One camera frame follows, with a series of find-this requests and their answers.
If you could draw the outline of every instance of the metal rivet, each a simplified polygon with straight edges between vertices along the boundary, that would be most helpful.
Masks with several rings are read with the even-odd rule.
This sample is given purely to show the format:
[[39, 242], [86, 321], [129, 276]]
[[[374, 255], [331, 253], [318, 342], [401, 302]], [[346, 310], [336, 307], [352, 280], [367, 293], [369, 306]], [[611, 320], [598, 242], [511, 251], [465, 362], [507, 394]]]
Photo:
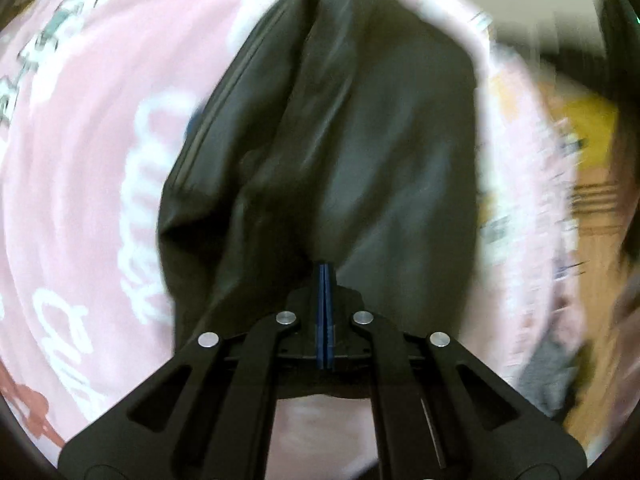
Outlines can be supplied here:
[[296, 321], [296, 315], [289, 310], [283, 310], [276, 314], [276, 321], [281, 325], [290, 325]]
[[215, 332], [205, 332], [198, 337], [198, 344], [204, 348], [211, 348], [220, 342], [218, 334]]
[[431, 334], [429, 341], [434, 346], [443, 347], [451, 343], [451, 338], [444, 332], [434, 332]]
[[366, 310], [361, 310], [353, 314], [353, 320], [359, 325], [368, 325], [373, 321], [373, 314]]

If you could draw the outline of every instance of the laundry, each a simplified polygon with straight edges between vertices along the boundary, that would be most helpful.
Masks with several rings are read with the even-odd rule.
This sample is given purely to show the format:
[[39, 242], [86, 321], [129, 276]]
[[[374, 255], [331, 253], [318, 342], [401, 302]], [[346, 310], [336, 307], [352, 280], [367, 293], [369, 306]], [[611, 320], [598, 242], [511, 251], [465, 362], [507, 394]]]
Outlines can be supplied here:
[[280, 0], [164, 186], [176, 346], [248, 330], [315, 260], [402, 330], [457, 334], [475, 259], [474, 67], [394, 0]]
[[518, 392], [545, 415], [555, 415], [577, 374], [572, 359], [561, 344], [545, 336], [524, 370]]

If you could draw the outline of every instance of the black jacket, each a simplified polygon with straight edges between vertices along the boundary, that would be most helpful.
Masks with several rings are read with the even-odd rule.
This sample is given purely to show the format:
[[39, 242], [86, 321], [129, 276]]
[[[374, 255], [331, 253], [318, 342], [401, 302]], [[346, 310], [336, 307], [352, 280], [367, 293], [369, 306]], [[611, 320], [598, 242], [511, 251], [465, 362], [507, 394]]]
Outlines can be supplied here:
[[402, 330], [457, 333], [476, 247], [475, 88], [462, 47], [396, 0], [279, 0], [164, 186], [177, 348], [277, 312], [314, 260]]

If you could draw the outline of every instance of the pink fabric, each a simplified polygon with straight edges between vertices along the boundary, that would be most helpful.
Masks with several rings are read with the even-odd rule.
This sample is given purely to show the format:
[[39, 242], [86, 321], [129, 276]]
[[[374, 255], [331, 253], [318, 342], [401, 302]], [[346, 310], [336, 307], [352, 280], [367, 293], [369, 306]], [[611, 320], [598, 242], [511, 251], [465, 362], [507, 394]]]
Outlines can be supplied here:
[[[162, 183], [191, 114], [275, 0], [66, 0], [78, 15], [36, 45], [63, 1], [39, 0], [0, 38], [0, 357], [15, 383], [46, 398], [43, 424], [68, 440], [171, 356], [155, 238]], [[480, 151], [501, 175], [510, 235], [481, 242], [462, 341], [514, 383], [554, 308], [568, 215], [557, 176], [570, 182], [572, 163], [558, 156], [523, 63], [490, 53], [474, 6], [402, 1], [478, 67]], [[516, 96], [513, 113], [495, 78]], [[580, 340], [577, 299], [570, 305], [571, 329], [558, 333]], [[318, 418], [332, 421], [324, 433], [301, 422]], [[275, 431], [269, 478], [348, 478], [375, 459], [368, 401], [283, 402]], [[310, 450], [314, 434], [351, 436]], [[55, 462], [51, 439], [33, 439]]]

